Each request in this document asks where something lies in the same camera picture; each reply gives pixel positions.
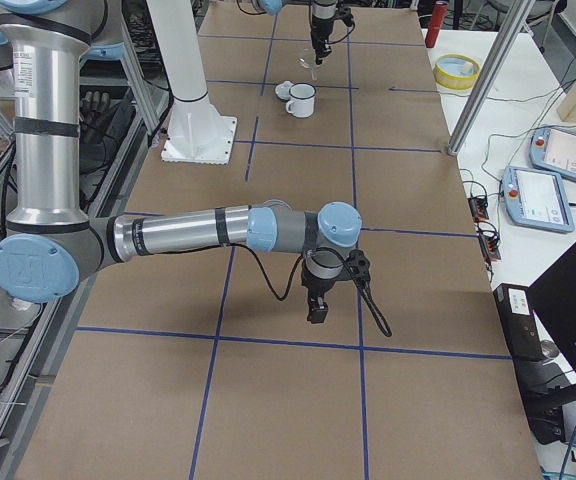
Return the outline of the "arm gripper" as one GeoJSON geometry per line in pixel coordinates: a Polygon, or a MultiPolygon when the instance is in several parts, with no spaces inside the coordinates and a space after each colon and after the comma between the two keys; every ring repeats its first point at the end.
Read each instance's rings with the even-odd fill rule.
{"type": "Polygon", "coordinates": [[[328,304],[324,297],[338,281],[347,281],[347,273],[339,273],[331,279],[322,279],[311,273],[306,267],[301,271],[301,284],[307,289],[307,303],[310,313],[327,313],[328,304]]]}

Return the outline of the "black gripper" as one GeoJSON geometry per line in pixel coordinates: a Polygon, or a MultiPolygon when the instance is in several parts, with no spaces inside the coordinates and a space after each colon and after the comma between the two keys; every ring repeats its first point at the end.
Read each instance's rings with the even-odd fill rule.
{"type": "Polygon", "coordinates": [[[312,30],[311,31],[311,43],[313,50],[316,53],[315,63],[316,65],[322,65],[324,56],[328,56],[331,53],[331,48],[329,45],[329,37],[326,35],[322,35],[321,33],[312,30]]]}

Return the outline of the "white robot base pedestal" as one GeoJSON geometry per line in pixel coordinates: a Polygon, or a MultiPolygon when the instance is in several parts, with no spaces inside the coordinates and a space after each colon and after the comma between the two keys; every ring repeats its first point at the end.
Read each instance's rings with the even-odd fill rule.
{"type": "Polygon", "coordinates": [[[237,119],[211,103],[192,6],[183,0],[147,3],[174,100],[162,159],[225,165],[237,119]]]}

